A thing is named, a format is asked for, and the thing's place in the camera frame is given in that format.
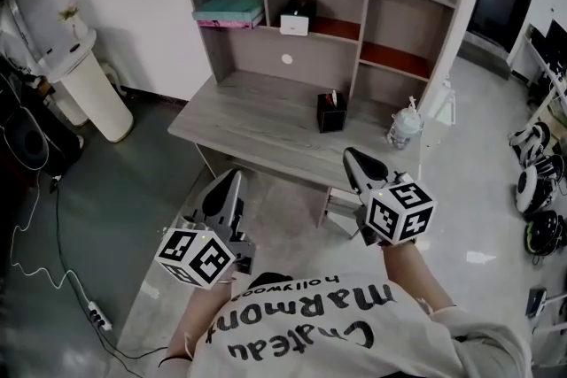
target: green book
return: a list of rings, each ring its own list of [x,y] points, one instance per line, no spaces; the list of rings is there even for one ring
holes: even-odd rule
[[[264,0],[209,0],[193,12],[193,19],[252,22],[263,11]]]

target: white pedestal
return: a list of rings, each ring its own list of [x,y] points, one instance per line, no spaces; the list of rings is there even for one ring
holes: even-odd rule
[[[81,127],[89,121],[87,114],[82,111],[61,82],[53,84],[53,88],[55,92],[50,95],[51,99],[74,127]]]
[[[132,113],[91,51],[60,82],[107,140],[118,142],[129,133],[134,123]]]

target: wooden desk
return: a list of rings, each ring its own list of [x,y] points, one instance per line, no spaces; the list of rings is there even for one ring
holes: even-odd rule
[[[197,144],[217,175],[234,164],[303,181],[328,194],[352,192],[343,151],[355,147],[384,161],[390,171],[419,177],[419,139],[405,150],[385,140],[397,108],[357,102],[344,131],[320,134],[316,96],[327,89],[273,76],[237,71],[220,84],[211,77],[168,131]]]

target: power strip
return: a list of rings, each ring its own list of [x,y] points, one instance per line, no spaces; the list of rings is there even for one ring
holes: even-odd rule
[[[111,331],[113,329],[113,325],[105,317],[103,311],[100,310],[100,307],[98,307],[97,303],[90,301],[88,308],[90,310],[89,316],[93,323],[96,323],[104,331]]]

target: black pen holder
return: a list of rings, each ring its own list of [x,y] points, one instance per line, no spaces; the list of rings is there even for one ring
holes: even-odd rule
[[[342,93],[337,93],[337,105],[332,103],[332,94],[317,95],[317,121],[320,133],[342,131],[345,126],[346,102]]]

